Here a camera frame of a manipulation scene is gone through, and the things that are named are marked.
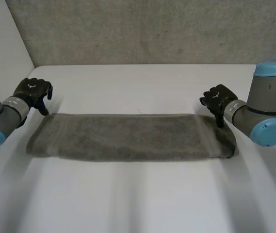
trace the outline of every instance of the white wall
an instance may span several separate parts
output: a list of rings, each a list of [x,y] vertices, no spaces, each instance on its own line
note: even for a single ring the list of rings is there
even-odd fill
[[[0,100],[11,95],[17,84],[33,69],[8,7],[4,0],[0,0]],[[8,229],[8,225],[14,220],[7,216],[14,213],[8,211],[8,205],[15,190],[20,187],[16,166],[7,164],[18,165],[21,162],[21,158],[14,158],[10,153],[0,150],[0,233],[13,232]]]
[[[18,82],[34,69],[30,56],[4,0],[0,0],[0,100],[14,91]]]

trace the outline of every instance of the towel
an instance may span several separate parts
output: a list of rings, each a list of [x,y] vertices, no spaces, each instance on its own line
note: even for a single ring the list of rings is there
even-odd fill
[[[36,157],[82,161],[192,161],[234,155],[227,124],[196,114],[46,116],[27,144]]]

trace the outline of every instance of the concrete wall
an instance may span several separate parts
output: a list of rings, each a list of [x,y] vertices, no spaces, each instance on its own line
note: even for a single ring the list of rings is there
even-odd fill
[[[276,0],[6,0],[34,65],[276,61]]]

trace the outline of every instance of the gray robot arm segment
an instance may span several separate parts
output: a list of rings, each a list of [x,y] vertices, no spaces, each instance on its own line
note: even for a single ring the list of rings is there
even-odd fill
[[[232,101],[224,116],[255,143],[276,145],[276,63],[257,65],[247,103]]]
[[[0,145],[16,128],[23,125],[31,107],[37,108],[43,115],[49,114],[43,102],[46,95],[51,99],[52,86],[49,82],[35,78],[24,79],[14,96],[0,102]]]

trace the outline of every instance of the robotic hand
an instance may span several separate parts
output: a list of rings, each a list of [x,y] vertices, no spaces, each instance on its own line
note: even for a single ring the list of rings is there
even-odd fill
[[[40,114],[47,116],[49,111],[45,107],[43,99],[47,96],[48,100],[52,98],[53,87],[50,82],[46,82],[43,79],[24,79],[17,86],[16,90],[13,93],[13,97],[19,98],[26,102],[29,109],[36,108],[39,110]],[[20,123],[20,126],[23,126],[27,117]]]
[[[256,66],[247,102],[220,84],[200,98],[223,127],[224,118],[263,147],[276,145],[276,63]]]
[[[218,127],[224,127],[224,110],[226,106],[237,100],[237,96],[224,85],[220,84],[204,92],[204,97],[199,100],[215,116]]]
[[[13,95],[0,102],[0,145],[18,127],[22,126],[30,109],[36,108],[46,116],[49,114],[43,99],[52,98],[53,87],[42,79],[24,79]]]

